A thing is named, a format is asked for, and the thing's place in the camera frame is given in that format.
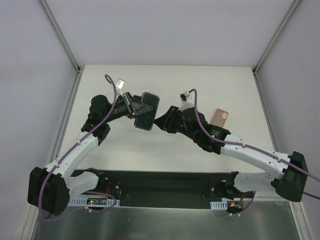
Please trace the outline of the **black phone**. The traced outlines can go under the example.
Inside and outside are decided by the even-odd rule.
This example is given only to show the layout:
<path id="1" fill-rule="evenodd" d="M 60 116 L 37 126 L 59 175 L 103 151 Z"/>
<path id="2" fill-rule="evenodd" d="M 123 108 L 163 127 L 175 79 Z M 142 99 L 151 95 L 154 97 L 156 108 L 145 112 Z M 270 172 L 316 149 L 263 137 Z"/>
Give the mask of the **black phone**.
<path id="1" fill-rule="evenodd" d="M 134 121 L 134 126 L 137 129 L 144 131 L 151 131 L 153 128 L 154 120 L 158 110 L 160 98 L 150 92 L 143 92 L 142 96 L 133 96 L 137 101 L 144 104 L 142 114 L 139 114 Z"/>

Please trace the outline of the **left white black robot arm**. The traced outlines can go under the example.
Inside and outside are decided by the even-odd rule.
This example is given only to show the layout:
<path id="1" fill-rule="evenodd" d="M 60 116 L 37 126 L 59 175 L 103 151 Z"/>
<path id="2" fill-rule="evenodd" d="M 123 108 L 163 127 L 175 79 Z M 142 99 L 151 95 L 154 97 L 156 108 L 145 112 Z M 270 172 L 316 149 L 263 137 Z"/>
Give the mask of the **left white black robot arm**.
<path id="1" fill-rule="evenodd" d="M 152 129 L 160 98 L 149 92 L 141 96 L 125 92 L 110 103 L 106 96 L 91 99 L 87 120 L 77 139 L 65 153 L 44 168 L 35 167 L 29 175 L 27 202 L 51 215 L 60 215 L 70 200 L 87 192 L 105 194 L 106 174 L 88 168 L 72 176 L 80 163 L 106 139 L 111 128 L 109 122 L 122 117 L 134 119 L 134 126 Z"/>

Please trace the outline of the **aluminium frame front rail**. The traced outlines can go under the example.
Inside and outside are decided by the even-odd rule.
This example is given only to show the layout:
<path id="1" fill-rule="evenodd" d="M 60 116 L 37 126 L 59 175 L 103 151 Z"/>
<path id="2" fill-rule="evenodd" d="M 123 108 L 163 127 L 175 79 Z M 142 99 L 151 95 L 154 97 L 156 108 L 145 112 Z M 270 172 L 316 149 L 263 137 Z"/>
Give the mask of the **aluminium frame front rail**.
<path id="1" fill-rule="evenodd" d="M 282 179 L 267 181 L 268 175 L 238 174 L 233 181 L 221 181 L 214 187 L 214 192 L 221 198 L 233 199 L 239 193 L 256 192 L 259 196 L 277 194 L 281 198 L 300 202 L 304 193 L 306 181 L 298 177 L 285 174 Z M 32 172 L 29 177 L 27 201 L 38 206 L 47 205 L 53 208 L 55 205 L 64 204 L 87 191 L 102 193 L 107 186 L 106 177 L 90 171 L 64 179 L 59 174 L 49 175 L 42 169 L 40 172 Z"/>

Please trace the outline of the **pink phone case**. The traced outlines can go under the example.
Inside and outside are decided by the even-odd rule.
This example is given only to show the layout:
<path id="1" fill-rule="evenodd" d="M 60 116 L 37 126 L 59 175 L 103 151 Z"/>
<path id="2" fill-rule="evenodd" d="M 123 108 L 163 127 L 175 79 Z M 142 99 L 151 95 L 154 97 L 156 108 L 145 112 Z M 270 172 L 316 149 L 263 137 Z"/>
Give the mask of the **pink phone case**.
<path id="1" fill-rule="evenodd" d="M 223 128 L 228 116 L 229 113 L 227 111 L 217 108 L 211 117 L 210 124 Z"/>

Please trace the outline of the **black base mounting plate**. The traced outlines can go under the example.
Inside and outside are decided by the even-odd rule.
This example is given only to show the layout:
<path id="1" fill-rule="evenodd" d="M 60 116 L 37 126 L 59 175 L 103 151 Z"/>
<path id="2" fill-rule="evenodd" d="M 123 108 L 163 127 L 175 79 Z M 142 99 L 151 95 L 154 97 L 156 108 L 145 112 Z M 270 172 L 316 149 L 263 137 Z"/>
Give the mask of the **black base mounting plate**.
<path id="1" fill-rule="evenodd" d="M 214 187 L 220 182 L 232 182 L 237 172 L 156 172 L 103 170 L 107 198 L 119 200 L 121 207 L 209 209 L 210 202 L 220 197 Z M 257 192 L 239 193 L 235 199 L 250 199 Z"/>

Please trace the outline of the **aluminium frame post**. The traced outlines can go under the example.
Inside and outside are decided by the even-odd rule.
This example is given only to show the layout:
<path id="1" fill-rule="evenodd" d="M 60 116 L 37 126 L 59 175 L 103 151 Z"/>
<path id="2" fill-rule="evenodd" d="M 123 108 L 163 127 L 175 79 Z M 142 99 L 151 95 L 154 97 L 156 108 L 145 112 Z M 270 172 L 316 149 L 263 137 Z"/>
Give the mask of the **aluminium frame post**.
<path id="1" fill-rule="evenodd" d="M 257 75 L 257 73 L 259 72 L 259 70 L 263 66 L 264 62 L 266 61 L 266 59 L 270 55 L 271 51 L 276 46 L 277 41 L 279 40 L 281 35 L 284 33 L 285 28 L 287 27 L 288 23 L 290 22 L 290 20 L 292 19 L 292 17 L 296 13 L 296 11 L 298 10 L 298 8 L 299 8 L 299 6 L 301 5 L 302 2 L 303 2 L 302 0 L 293 0 L 290 3 L 289 8 L 287 9 L 287 11 L 285 12 L 285 14 L 282 17 L 281 21 L 279 22 L 275 32 L 273 33 L 272 37 L 268 41 L 268 43 L 267 43 L 264 51 L 262 52 L 260 58 L 258 59 L 258 61 L 255 64 L 255 66 L 252 68 L 252 73 L 253 73 L 254 76 Z"/>
<path id="2" fill-rule="evenodd" d="M 78 61 L 76 60 L 60 26 L 58 21 L 56 20 L 54 13 L 51 10 L 51 7 L 48 4 L 47 0 L 38 0 L 37 1 L 40 8 L 42 9 L 45 17 L 47 18 L 59 44 L 61 45 L 66 57 L 68 58 L 72 68 L 75 70 L 76 73 L 80 73 L 82 67 L 79 65 Z"/>

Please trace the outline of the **right aluminium frame post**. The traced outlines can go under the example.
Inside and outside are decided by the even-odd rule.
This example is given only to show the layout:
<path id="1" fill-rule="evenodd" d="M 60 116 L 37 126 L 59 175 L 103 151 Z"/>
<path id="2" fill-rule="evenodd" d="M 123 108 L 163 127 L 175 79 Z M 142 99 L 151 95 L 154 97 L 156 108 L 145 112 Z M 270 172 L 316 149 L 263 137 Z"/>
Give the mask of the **right aluminium frame post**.
<path id="1" fill-rule="evenodd" d="M 292 17 L 296 13 L 296 11 L 298 10 L 298 8 L 299 8 L 299 6 L 301 5 L 302 2 L 303 2 L 302 0 L 293 0 L 290 3 L 289 8 L 287 9 L 287 11 L 285 12 L 285 14 L 282 17 L 281 21 L 279 22 L 275 32 L 273 33 L 272 37 L 268 41 L 268 43 L 267 43 L 264 51 L 262 52 L 260 58 L 258 59 L 258 61 L 255 64 L 255 66 L 252 68 L 252 73 L 253 73 L 254 76 L 257 75 L 257 73 L 259 72 L 259 70 L 263 66 L 264 62 L 266 61 L 266 59 L 270 55 L 271 51 L 276 46 L 277 41 L 279 40 L 281 35 L 284 33 L 285 28 L 287 27 L 288 23 L 290 22 L 290 20 L 292 19 Z"/>

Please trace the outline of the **left aluminium frame post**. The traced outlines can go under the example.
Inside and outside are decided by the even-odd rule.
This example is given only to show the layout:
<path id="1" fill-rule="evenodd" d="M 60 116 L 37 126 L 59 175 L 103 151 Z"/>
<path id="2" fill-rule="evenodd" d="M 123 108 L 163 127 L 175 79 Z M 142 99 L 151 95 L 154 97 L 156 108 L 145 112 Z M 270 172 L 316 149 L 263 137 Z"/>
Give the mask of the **left aluminium frame post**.
<path id="1" fill-rule="evenodd" d="M 82 67 L 79 65 L 78 61 L 76 60 L 60 26 L 58 21 L 56 20 L 54 13 L 51 10 L 51 7 L 48 4 L 47 0 L 38 0 L 37 1 L 40 8 L 42 9 L 45 17 L 47 18 L 59 44 L 61 45 L 66 57 L 68 58 L 72 68 L 75 70 L 76 73 L 80 73 Z"/>

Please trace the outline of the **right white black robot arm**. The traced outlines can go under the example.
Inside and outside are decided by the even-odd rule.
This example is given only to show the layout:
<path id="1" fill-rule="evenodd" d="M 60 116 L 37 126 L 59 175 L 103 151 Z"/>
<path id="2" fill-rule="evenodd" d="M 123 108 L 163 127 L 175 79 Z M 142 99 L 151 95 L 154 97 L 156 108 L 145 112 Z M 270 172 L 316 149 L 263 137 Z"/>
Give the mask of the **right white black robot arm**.
<path id="1" fill-rule="evenodd" d="M 154 124 L 167 133 L 188 137 L 206 152 L 232 157 L 262 170 L 260 173 L 238 172 L 234 180 L 225 184 L 222 191 L 225 197 L 256 191 L 276 192 L 291 202 L 302 200 L 308 172 L 302 153 L 280 153 L 251 145 L 229 130 L 209 124 L 194 107 L 181 111 L 171 106 Z"/>

